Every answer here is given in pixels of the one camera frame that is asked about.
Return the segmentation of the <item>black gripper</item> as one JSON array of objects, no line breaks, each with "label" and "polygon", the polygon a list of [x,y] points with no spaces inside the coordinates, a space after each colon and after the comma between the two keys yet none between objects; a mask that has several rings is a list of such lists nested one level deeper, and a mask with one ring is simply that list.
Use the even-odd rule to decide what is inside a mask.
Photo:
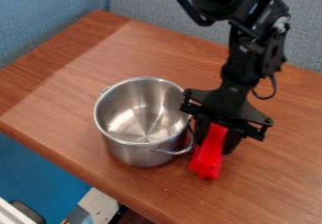
[{"label": "black gripper", "polygon": [[248,100],[253,86],[223,81],[213,90],[187,88],[183,91],[181,111],[198,117],[195,120],[195,141],[203,145],[211,122],[229,129],[222,155],[233,153],[244,137],[265,140],[273,119]]}]

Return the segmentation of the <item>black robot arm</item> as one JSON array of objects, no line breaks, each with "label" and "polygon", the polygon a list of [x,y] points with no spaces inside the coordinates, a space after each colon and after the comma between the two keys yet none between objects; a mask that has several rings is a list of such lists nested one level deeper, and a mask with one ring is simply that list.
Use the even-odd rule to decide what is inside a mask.
[{"label": "black robot arm", "polygon": [[276,74],[288,61],[285,42],[290,32],[290,8],[284,0],[177,0],[201,26],[219,21],[230,24],[229,56],[222,67],[221,86],[213,90],[183,91],[182,112],[197,120],[199,144],[213,123],[227,129],[222,154],[234,152],[241,141],[264,140],[273,119],[248,100],[264,79],[276,83]]}]

